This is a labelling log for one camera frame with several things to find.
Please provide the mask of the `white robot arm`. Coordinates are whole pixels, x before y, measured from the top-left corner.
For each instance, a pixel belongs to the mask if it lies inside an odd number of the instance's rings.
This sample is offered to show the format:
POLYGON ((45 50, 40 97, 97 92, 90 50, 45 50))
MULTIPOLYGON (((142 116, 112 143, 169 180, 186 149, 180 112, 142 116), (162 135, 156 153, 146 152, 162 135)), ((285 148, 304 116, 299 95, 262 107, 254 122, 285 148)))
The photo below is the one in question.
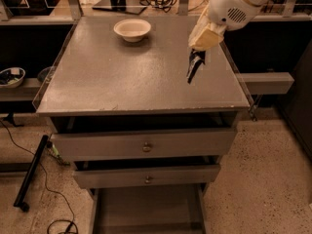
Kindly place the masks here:
POLYGON ((268 0, 209 0, 188 38, 188 46, 206 51, 218 45, 226 30, 245 27, 268 0))

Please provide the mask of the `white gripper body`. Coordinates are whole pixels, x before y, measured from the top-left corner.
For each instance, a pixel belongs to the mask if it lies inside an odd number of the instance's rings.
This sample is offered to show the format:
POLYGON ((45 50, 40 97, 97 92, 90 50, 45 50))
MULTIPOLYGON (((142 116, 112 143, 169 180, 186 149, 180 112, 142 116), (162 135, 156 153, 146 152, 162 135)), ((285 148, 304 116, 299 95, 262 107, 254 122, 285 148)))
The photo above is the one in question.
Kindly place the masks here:
POLYGON ((232 31, 245 27, 259 10, 260 5, 252 0, 210 0, 208 18, 232 31))

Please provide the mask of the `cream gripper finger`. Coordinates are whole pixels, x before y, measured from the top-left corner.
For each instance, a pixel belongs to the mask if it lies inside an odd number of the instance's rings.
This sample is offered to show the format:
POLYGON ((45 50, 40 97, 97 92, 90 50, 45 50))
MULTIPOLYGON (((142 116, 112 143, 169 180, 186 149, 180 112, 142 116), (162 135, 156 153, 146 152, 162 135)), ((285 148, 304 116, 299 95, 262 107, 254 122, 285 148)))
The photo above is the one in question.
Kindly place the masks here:
POLYGON ((202 29, 198 32, 191 33, 188 45, 196 51, 206 51, 218 45, 222 40, 222 34, 217 34, 209 29, 202 29))
POLYGON ((215 23, 209 19, 209 7, 206 7, 198 18, 192 32, 198 32, 202 29, 209 29, 215 32, 215 23))

